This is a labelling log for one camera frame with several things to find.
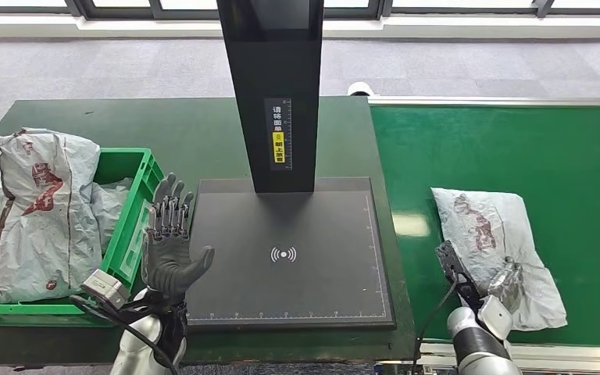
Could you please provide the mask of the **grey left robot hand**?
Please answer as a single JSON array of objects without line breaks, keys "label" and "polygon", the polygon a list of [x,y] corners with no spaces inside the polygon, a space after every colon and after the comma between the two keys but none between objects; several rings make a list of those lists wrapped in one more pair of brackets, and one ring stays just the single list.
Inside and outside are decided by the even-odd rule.
[{"label": "grey left robot hand", "polygon": [[216,253],[206,245],[198,258],[191,258],[189,210],[193,197],[192,192],[184,192],[182,180],[174,173],[167,174],[155,189],[145,228],[142,280],[173,304],[185,301],[188,289],[211,267]]}]

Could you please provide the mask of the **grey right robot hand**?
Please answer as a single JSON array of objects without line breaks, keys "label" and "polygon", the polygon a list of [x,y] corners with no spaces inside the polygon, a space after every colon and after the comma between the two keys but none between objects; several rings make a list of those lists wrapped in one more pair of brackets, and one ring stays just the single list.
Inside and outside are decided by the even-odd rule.
[{"label": "grey right robot hand", "polygon": [[523,267],[511,256],[504,258],[503,267],[492,277],[487,286],[487,294],[495,296],[510,312],[520,307],[522,297]]}]

